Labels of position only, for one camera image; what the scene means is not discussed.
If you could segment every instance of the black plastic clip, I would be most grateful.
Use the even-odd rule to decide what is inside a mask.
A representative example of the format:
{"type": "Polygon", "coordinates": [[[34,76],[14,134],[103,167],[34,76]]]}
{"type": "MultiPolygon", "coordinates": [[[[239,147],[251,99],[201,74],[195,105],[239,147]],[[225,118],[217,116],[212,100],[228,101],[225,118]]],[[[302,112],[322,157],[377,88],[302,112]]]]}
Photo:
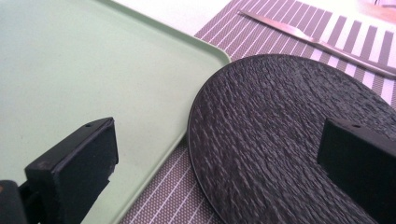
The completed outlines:
{"type": "Polygon", "coordinates": [[[318,163],[379,223],[396,222],[396,143],[355,122],[326,119],[318,163]]]}
{"type": "Polygon", "coordinates": [[[114,119],[83,125],[30,163],[19,188],[0,181],[0,223],[80,223],[118,162],[114,119]]]}

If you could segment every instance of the mint green tray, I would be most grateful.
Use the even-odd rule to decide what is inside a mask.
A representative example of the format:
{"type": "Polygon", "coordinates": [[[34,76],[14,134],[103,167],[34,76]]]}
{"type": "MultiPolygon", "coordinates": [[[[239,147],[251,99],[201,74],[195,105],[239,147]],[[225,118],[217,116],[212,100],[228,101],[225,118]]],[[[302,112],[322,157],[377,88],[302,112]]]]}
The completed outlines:
{"type": "Polygon", "coordinates": [[[120,163],[84,223],[120,221],[229,57],[113,2],[0,3],[0,179],[82,124],[113,117],[120,163]]]}

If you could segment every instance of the striped placemat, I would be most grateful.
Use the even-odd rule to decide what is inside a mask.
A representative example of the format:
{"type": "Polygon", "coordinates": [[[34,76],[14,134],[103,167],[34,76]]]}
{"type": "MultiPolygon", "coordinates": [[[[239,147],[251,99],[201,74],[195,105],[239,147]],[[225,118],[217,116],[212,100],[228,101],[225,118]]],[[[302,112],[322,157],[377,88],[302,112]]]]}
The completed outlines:
{"type": "MultiPolygon", "coordinates": [[[[361,81],[396,108],[393,80],[376,76],[250,20],[238,13],[241,8],[297,26],[307,35],[362,58],[396,67],[395,30],[384,30],[294,0],[233,0],[196,36],[224,49],[233,60],[283,53],[327,63],[361,81]]],[[[185,140],[121,223],[221,223],[195,179],[185,140]]]]}

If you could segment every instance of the knife blade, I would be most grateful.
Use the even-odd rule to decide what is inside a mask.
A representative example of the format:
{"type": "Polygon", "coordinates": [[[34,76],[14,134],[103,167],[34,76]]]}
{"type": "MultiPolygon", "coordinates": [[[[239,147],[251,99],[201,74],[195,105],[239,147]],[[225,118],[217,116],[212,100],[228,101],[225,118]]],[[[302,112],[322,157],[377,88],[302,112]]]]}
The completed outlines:
{"type": "Polygon", "coordinates": [[[396,79],[396,68],[394,68],[394,67],[390,67],[390,66],[387,66],[382,63],[374,63],[369,60],[359,58],[358,56],[355,56],[353,54],[345,52],[345,51],[338,49],[332,45],[329,45],[328,43],[326,43],[320,39],[315,39],[312,36],[306,35],[299,28],[288,25],[286,23],[283,23],[280,21],[274,21],[274,20],[271,20],[264,16],[257,15],[257,14],[251,13],[251,12],[247,12],[242,9],[239,11],[241,13],[245,14],[246,16],[250,17],[251,19],[260,21],[260,22],[262,22],[266,25],[269,25],[272,28],[275,28],[278,31],[281,31],[285,34],[294,36],[294,37],[304,41],[305,43],[310,44],[318,49],[328,51],[329,53],[332,53],[333,55],[336,55],[340,58],[348,60],[348,61],[350,61],[356,65],[359,65],[363,68],[366,68],[367,70],[370,70],[382,77],[389,78],[389,79],[396,79]]]}

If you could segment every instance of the black round plate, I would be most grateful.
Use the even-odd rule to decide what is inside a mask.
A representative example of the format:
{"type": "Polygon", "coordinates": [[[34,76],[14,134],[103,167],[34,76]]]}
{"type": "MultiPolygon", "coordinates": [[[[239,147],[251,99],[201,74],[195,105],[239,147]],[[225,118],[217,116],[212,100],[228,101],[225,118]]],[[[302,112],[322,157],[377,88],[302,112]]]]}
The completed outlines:
{"type": "Polygon", "coordinates": [[[326,118],[396,139],[396,113],[354,78],[295,56],[220,69],[198,93],[188,141],[198,181],[227,223],[374,222],[317,164],[326,118]]]}

